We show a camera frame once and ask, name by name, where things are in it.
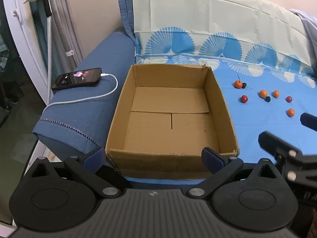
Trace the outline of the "black smartphone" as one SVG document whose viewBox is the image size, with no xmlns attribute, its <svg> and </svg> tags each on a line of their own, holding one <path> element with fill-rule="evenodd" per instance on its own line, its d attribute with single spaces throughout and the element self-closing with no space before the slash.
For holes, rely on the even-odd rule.
<svg viewBox="0 0 317 238">
<path fill-rule="evenodd" d="M 61 74 L 53 82 L 52 90 L 58 91 L 81 86 L 96 85 L 99 82 L 101 74 L 101 68 L 92 68 Z"/>
</svg>

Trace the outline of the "small red fruit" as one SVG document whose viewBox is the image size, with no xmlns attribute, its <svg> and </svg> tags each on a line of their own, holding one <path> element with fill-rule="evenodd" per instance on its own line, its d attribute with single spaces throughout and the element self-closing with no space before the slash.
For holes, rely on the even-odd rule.
<svg viewBox="0 0 317 238">
<path fill-rule="evenodd" d="M 287 97 L 286 97 L 286 101 L 287 101 L 288 103 L 291 103 L 291 102 L 292 102 L 292 97 L 291 97 L 291 96 L 287 96 Z"/>
</svg>

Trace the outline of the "grey cloth on sofa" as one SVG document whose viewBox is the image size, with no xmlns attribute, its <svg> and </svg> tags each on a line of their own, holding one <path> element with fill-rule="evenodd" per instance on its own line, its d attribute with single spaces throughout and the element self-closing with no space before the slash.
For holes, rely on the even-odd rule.
<svg viewBox="0 0 317 238">
<path fill-rule="evenodd" d="M 317 50 L 317 21 L 316 17 L 308 14 L 305 11 L 301 11 L 298 9 L 290 9 L 290 11 L 297 16 L 300 17 L 302 24 L 304 25 L 304 28 L 306 32 L 308 33 L 308 36 L 312 42 L 314 53 L 316 55 Z"/>
</svg>

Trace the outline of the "red round fruit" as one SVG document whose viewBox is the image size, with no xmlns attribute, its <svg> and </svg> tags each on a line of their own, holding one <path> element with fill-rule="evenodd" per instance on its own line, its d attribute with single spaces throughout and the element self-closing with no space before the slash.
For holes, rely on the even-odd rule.
<svg viewBox="0 0 317 238">
<path fill-rule="evenodd" d="M 242 96 L 240 97 L 240 102 L 246 103 L 247 101 L 248 101 L 248 97 L 247 97 L 246 95 L 242 95 Z"/>
</svg>

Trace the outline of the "hanging plaid shirt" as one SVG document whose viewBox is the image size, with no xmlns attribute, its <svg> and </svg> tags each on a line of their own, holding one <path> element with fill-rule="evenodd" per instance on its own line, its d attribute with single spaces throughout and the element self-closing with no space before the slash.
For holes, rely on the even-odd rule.
<svg viewBox="0 0 317 238">
<path fill-rule="evenodd" d="M 0 62 L 1 74 L 5 72 L 10 56 L 10 49 L 8 45 L 8 30 L 5 27 L 4 20 L 1 19 L 1 35 L 0 35 Z"/>
</svg>

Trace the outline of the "small orange fruit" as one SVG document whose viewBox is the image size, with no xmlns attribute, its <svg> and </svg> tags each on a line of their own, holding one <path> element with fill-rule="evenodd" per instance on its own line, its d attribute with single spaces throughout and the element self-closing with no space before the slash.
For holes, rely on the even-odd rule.
<svg viewBox="0 0 317 238">
<path fill-rule="evenodd" d="M 273 96 L 274 98 L 278 98 L 279 95 L 280 95 L 280 92 L 279 92 L 278 90 L 275 90 L 275 91 L 272 93 L 272 96 Z"/>
</svg>

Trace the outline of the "orange round fruit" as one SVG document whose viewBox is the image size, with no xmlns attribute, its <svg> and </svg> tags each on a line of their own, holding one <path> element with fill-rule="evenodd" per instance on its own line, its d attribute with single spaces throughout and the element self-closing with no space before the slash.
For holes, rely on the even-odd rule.
<svg viewBox="0 0 317 238">
<path fill-rule="evenodd" d="M 260 96 L 261 98 L 265 99 L 265 98 L 268 96 L 268 93 L 267 93 L 266 90 L 261 90 L 261 91 L 259 92 L 259 96 Z"/>
</svg>

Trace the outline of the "blue fan-pattern sofa sheet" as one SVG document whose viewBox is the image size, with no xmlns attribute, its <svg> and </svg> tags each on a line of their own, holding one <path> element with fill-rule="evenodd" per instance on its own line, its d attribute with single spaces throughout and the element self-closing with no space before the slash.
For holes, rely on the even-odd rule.
<svg viewBox="0 0 317 238">
<path fill-rule="evenodd" d="M 242 160 L 267 157 L 258 144 L 263 131 L 305 155 L 316 153 L 316 132 L 300 123 L 302 113 L 316 114 L 316 55 L 299 16 L 266 0 L 119 0 L 119 8 L 135 43 L 136 63 L 213 70 Z M 238 76 L 251 90 L 234 88 Z M 259 96 L 261 90 L 270 102 Z M 275 90 L 278 98 L 272 96 Z M 242 95 L 246 103 L 240 102 Z"/>
</svg>

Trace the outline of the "brown cardboard box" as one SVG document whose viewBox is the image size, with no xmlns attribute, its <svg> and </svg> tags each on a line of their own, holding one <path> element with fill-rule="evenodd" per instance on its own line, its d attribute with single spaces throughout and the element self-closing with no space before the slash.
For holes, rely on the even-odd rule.
<svg viewBox="0 0 317 238">
<path fill-rule="evenodd" d="M 234 126 L 211 68 L 131 66 L 119 96 L 106 154 L 133 178 L 202 179 L 201 153 L 239 154 Z"/>
</svg>

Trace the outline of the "dark round fruit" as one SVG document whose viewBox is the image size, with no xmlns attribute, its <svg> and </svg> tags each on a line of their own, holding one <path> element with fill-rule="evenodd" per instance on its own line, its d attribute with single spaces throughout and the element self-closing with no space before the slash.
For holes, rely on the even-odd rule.
<svg viewBox="0 0 317 238">
<path fill-rule="evenodd" d="M 264 99 L 266 102 L 270 102 L 271 101 L 271 97 L 270 96 L 266 96 Z"/>
</svg>

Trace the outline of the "orange fruit with stem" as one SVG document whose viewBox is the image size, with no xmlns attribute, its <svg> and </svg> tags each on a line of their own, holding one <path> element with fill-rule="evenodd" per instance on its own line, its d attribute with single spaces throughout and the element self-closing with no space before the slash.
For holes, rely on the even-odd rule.
<svg viewBox="0 0 317 238">
<path fill-rule="evenodd" d="M 238 76 L 238 79 L 234 82 L 234 88 L 241 89 L 243 87 L 243 83 L 240 80 L 240 77 Z"/>
</svg>

